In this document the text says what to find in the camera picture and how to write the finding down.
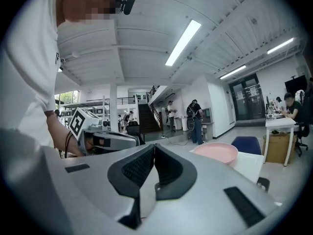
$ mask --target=door frame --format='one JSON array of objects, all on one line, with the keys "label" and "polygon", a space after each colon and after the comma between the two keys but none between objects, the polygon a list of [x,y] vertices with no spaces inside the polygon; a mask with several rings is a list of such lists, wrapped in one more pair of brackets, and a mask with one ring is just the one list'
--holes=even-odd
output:
[{"label": "door frame", "polygon": [[[247,98],[249,97],[249,95],[248,95],[248,93],[246,92],[246,81],[249,81],[249,80],[252,80],[252,79],[255,79],[255,82],[256,82],[257,84],[259,84],[259,79],[258,79],[256,73],[254,73],[254,74],[252,74],[252,75],[249,75],[249,76],[246,76],[246,77],[243,77],[243,78],[240,78],[240,79],[238,79],[236,82],[233,82],[233,83],[229,84],[230,91],[231,91],[231,96],[232,96],[233,102],[234,102],[234,107],[235,107],[235,113],[236,113],[236,119],[237,119],[237,120],[238,120],[238,118],[239,118],[239,113],[238,113],[238,105],[237,105],[236,95],[235,95],[235,92],[234,92],[234,86],[241,84],[242,87],[243,87],[243,90],[244,90],[245,99],[247,99]],[[263,97],[261,96],[261,95],[262,95],[261,87],[256,88],[256,89],[259,90],[260,99],[261,99],[262,102],[263,102]],[[253,115],[253,113],[251,112],[251,109],[248,107],[248,102],[247,102],[247,104],[246,104],[246,112],[247,112],[247,115],[248,115],[248,116],[252,116],[252,115]],[[262,103],[262,115],[265,117],[264,102]]]}]

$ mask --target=ceiling light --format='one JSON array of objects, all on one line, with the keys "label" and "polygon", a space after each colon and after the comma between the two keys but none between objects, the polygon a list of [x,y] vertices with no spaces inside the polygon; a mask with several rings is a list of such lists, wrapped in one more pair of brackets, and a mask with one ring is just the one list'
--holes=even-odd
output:
[{"label": "ceiling light", "polygon": [[188,27],[186,28],[185,32],[181,36],[180,40],[176,44],[174,50],[172,51],[170,57],[168,58],[166,62],[166,66],[172,66],[181,52],[185,49],[189,41],[192,39],[192,37],[196,34],[198,29],[201,27],[201,24],[192,20]]},{"label": "ceiling light", "polygon": [[234,74],[234,73],[236,73],[236,72],[238,72],[238,71],[243,70],[244,68],[246,68],[245,65],[244,65],[244,66],[241,66],[240,68],[238,68],[238,69],[236,69],[236,70],[233,70],[232,72],[226,74],[225,76],[222,76],[220,79],[224,79],[224,78],[226,78],[226,77],[228,77],[228,76],[230,76],[230,75],[232,75],[232,74]]},{"label": "ceiling light", "polygon": [[274,52],[274,51],[278,50],[279,48],[291,43],[292,41],[293,41],[293,38],[290,38],[289,40],[283,42],[282,44],[276,46],[275,48],[268,50],[268,54],[271,54],[272,52]]}]

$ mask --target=man in black shirt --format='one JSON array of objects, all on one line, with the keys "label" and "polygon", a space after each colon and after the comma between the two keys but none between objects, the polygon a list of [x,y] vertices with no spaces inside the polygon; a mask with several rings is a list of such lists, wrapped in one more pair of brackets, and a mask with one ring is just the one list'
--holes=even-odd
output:
[{"label": "man in black shirt", "polygon": [[204,143],[202,139],[202,125],[201,125],[202,109],[198,104],[197,100],[193,100],[189,107],[195,113],[195,116],[193,117],[195,126],[191,134],[191,139],[193,143],[196,143],[198,141],[198,144],[200,145]]},{"label": "man in black shirt", "polygon": [[284,100],[287,105],[287,112],[282,111],[282,114],[288,118],[292,118],[296,122],[305,122],[306,116],[302,105],[294,100],[291,93],[286,93]]}]

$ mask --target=office chair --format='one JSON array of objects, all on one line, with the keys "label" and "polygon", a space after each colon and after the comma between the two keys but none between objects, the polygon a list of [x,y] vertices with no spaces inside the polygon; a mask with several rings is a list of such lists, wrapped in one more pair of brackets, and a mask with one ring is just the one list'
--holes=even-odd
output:
[{"label": "office chair", "polygon": [[[259,141],[256,137],[236,137],[231,143],[240,152],[262,155]],[[268,192],[270,181],[266,178],[259,177],[257,185],[264,186],[265,191]]]},{"label": "office chair", "polygon": [[145,134],[141,133],[140,125],[138,125],[137,121],[131,121],[126,126],[126,130],[128,135],[139,137],[140,145],[145,144]]},{"label": "office chair", "polygon": [[301,147],[305,147],[306,150],[309,149],[309,147],[306,144],[302,143],[302,138],[305,138],[310,133],[310,127],[308,123],[296,123],[295,125],[299,126],[299,131],[295,131],[294,133],[297,135],[297,140],[295,142],[295,147],[299,151],[299,157],[302,156],[302,150]]}]

